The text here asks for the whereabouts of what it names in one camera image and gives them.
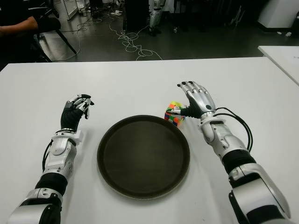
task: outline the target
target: round tray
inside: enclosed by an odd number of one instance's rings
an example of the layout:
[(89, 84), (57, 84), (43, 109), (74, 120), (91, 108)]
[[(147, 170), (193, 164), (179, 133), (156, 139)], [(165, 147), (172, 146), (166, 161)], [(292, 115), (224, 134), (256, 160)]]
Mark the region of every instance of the round tray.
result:
[(173, 124), (139, 115), (119, 121), (106, 132), (97, 159), (113, 189), (149, 199), (170, 192), (183, 180), (190, 153), (186, 138)]

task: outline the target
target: office chair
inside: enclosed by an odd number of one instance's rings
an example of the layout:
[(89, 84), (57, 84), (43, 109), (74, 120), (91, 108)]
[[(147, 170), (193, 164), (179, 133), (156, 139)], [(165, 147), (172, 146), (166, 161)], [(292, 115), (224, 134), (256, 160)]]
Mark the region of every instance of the office chair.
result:
[[(38, 24), (37, 38), (39, 40), (41, 33), (46, 33), (50, 31), (55, 31), (61, 39), (67, 44), (67, 46), (72, 50), (74, 54), (77, 52), (68, 42), (66, 37), (59, 30), (61, 28), (61, 23), (57, 19), (59, 18), (58, 11), (54, 8), (53, 0), (23, 0), (28, 7), (28, 10), (34, 16)], [(54, 14), (56, 18), (50, 18), (49, 15)], [(44, 52), (41, 52), (47, 61), (50, 59), (46, 56)]]

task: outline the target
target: colorful cube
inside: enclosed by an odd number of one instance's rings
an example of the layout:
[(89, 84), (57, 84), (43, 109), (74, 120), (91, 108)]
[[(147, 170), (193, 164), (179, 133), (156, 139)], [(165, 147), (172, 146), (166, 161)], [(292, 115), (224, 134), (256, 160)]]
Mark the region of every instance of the colorful cube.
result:
[[(168, 108), (166, 110), (171, 110), (171, 109), (183, 109), (183, 108), (186, 108), (186, 106), (184, 105), (181, 105), (180, 103), (178, 102), (175, 102), (175, 101), (172, 101)], [(179, 126), (183, 120), (185, 119), (185, 116), (181, 116), (181, 115), (173, 115), (173, 114), (169, 114), (167, 112), (165, 112), (165, 116), (164, 116), (164, 119), (173, 123), (175, 126)]]

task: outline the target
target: cable on floor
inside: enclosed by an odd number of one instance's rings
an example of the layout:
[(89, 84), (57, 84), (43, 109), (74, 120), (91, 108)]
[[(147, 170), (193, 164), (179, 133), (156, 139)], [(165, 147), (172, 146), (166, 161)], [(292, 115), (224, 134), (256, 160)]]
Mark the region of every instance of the cable on floor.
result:
[(142, 49), (142, 45), (135, 45), (134, 44), (134, 41), (139, 38), (139, 33), (142, 30), (146, 29), (148, 27), (148, 25), (145, 28), (142, 28), (141, 30), (139, 30), (137, 33), (128, 33), (128, 34), (119, 35), (116, 30), (111, 28), (111, 23), (115, 19), (110, 17), (110, 14), (107, 14), (107, 15), (109, 16), (110, 19), (112, 19), (112, 21), (109, 23), (110, 30), (114, 31), (116, 33), (116, 35), (118, 35), (118, 40), (122, 40), (122, 39), (125, 40), (125, 41), (122, 42), (122, 45), (126, 47), (126, 49), (125, 49), (126, 52), (133, 53), (133, 52), (138, 51), (139, 56), (136, 58), (136, 61), (138, 61), (138, 59), (141, 58), (141, 57), (153, 56), (154, 54), (156, 54), (161, 60), (163, 60), (162, 57), (157, 52), (155, 52), (153, 50)]
[(67, 60), (73, 58), (74, 56), (76, 56), (77, 54), (80, 53), (80, 51), (81, 51), (81, 40), (80, 40), (80, 37), (79, 37), (79, 35), (78, 35), (78, 32), (79, 32), (79, 31), (85, 31), (85, 30), (88, 29), (88, 28), (87, 28), (88, 26), (91, 26), (91, 25), (94, 24), (94, 23), (98, 23), (98, 22), (90, 21), (91, 19), (92, 19), (92, 17), (90, 17), (89, 19), (87, 19), (85, 22), (78, 24), (78, 25), (77, 25), (77, 30), (74, 30), (74, 31), (71, 31), (71, 30), (70, 30), (70, 31), (68, 31), (68, 32), (76, 32), (77, 38), (78, 38), (78, 40), (79, 40), (79, 50), (78, 50), (78, 52), (77, 52), (76, 54), (72, 55), (71, 57), (66, 58), (66, 59), (62, 59), (62, 60), (54, 60), (54, 61), (52, 61), (52, 62), (63, 62), (63, 61), (67, 61)]

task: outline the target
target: white desk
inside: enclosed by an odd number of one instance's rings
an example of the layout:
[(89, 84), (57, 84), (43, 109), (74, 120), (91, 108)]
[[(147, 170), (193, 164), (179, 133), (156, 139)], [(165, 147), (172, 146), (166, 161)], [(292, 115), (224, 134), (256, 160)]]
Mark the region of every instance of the white desk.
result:
[[(0, 73), (0, 223), (35, 187), (65, 102), (77, 93), (90, 94), (96, 105), (90, 119), (79, 124), (85, 138), (64, 197), (64, 224), (237, 223), (228, 176), (196, 119), (186, 119), (180, 128), (191, 161), (172, 193), (145, 201), (126, 198), (110, 189), (98, 171), (97, 149), (108, 128), (137, 114), (163, 117), (173, 100), (187, 104), (176, 86), (184, 80), (205, 86), (218, 107), (227, 106), (248, 123), (252, 155), (284, 193), (299, 223), (299, 88), (265, 57), (8, 65)], [(125, 110), (116, 113), (118, 108)], [(243, 127), (227, 120), (246, 144)]]
[(299, 47), (259, 46), (258, 49), (299, 86)]

